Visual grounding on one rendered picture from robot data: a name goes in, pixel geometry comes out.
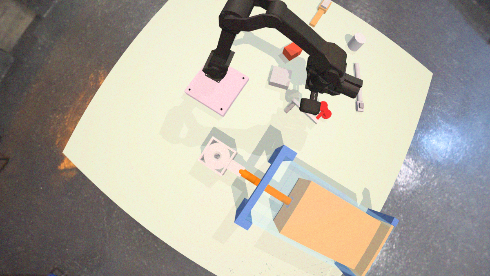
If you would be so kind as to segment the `grey cylinder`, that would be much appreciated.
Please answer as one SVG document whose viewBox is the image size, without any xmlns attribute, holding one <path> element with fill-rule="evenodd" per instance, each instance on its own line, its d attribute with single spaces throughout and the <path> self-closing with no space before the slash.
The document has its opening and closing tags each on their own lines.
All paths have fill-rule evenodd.
<svg viewBox="0 0 490 276">
<path fill-rule="evenodd" d="M 357 51 L 366 42 L 366 37 L 361 33 L 356 33 L 348 42 L 351 51 Z"/>
</svg>

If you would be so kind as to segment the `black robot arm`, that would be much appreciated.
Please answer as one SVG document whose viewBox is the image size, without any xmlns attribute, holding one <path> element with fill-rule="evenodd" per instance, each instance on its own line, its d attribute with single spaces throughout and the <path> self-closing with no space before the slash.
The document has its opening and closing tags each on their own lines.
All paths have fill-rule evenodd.
<svg viewBox="0 0 490 276">
<path fill-rule="evenodd" d="M 253 7 L 261 7 L 266 12 L 250 17 Z M 220 39 L 202 70 L 217 83 L 227 75 L 235 54 L 230 50 L 235 36 L 241 30 L 250 32 L 267 27 L 277 29 L 311 56 L 312 82 L 320 88 L 328 86 L 328 90 L 319 93 L 356 98 L 363 87 L 363 80 L 346 73 L 346 52 L 334 42 L 324 40 L 281 0 L 228 0 L 218 19 L 222 29 Z"/>
</svg>

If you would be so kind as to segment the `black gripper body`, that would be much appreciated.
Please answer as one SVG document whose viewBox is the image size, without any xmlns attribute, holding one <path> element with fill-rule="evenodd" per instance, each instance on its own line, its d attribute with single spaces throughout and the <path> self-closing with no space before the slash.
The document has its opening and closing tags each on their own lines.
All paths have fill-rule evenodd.
<svg viewBox="0 0 490 276">
<path fill-rule="evenodd" d="M 311 56 L 309 56 L 307 58 L 307 67 L 310 66 L 312 60 L 313 59 L 311 58 Z M 320 107 L 321 103 L 317 102 L 318 92 L 321 91 L 322 89 L 328 90 L 328 86 L 324 87 L 324 88 L 317 87 L 312 82 L 311 75 L 312 74 L 307 73 L 307 80 L 306 80 L 306 85 L 305 85 L 305 89 L 309 89 L 309 91 L 311 91 L 310 99 L 302 98 L 300 101 L 299 110 L 301 112 L 305 112 L 307 114 L 317 115 L 317 114 L 319 114 L 319 110 L 321 108 Z"/>
</svg>

